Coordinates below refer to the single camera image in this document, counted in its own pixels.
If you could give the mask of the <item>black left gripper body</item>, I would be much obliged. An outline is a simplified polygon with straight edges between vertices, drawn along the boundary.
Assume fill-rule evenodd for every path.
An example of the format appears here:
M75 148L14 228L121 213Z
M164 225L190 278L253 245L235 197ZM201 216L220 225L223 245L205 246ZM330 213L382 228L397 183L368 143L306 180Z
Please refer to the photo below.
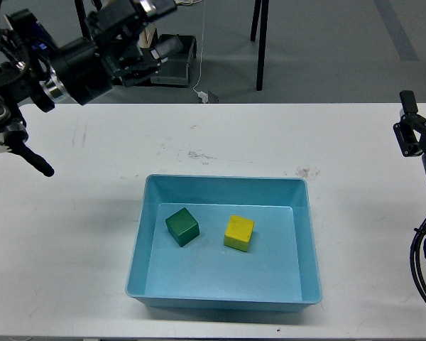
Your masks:
M56 49L49 61L64 91L78 104L85 105L123 85L124 68L119 58L125 49L124 42L117 39L78 38Z

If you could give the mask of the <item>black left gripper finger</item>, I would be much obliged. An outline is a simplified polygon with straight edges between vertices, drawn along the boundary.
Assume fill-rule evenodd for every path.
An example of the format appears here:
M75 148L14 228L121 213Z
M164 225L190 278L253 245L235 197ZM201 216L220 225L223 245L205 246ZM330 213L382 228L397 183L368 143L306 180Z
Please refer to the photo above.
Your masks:
M111 1L86 18L92 40L101 46L138 39L151 23L175 12L174 1Z
M141 48L133 44L116 59L111 77L124 87L133 87L147 82L157 75L169 58L180 53L183 44L178 37L159 41L153 47Z

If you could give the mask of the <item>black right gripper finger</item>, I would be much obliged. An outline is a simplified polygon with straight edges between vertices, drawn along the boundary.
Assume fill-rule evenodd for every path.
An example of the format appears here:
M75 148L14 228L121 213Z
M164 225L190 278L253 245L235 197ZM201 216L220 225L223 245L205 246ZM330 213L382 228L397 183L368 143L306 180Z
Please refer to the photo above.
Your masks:
M426 136L426 119L418 114L415 94L411 90L399 93L403 113L393 131L404 157L420 156L423 150L420 141Z

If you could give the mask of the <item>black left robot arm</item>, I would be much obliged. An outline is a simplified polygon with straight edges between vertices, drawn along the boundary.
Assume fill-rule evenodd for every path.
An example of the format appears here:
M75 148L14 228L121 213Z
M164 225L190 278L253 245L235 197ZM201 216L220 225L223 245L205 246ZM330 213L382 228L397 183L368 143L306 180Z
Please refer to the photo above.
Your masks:
M6 56L0 65L0 153L20 156L48 177L53 168L26 145L20 103L30 99L43 112L67 98L84 105L117 85L147 80L182 50L175 36L139 45L152 23L175 12L174 1L96 1L93 12L77 1L75 8L82 35L61 47L27 9L8 16L8 28L0 27Z

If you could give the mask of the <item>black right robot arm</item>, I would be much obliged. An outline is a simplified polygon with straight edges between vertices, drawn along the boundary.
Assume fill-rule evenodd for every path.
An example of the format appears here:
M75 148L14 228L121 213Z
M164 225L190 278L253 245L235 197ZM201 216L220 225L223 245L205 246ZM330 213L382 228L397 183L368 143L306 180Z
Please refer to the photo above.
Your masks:
M393 125L393 131L404 157L422 158L426 175L426 118L418 114L414 92L403 90L399 93L402 104L400 121ZM410 245L410 271L415 287L426 304L426 282L422 273L421 259L426 261L426 218L415 229L415 236Z

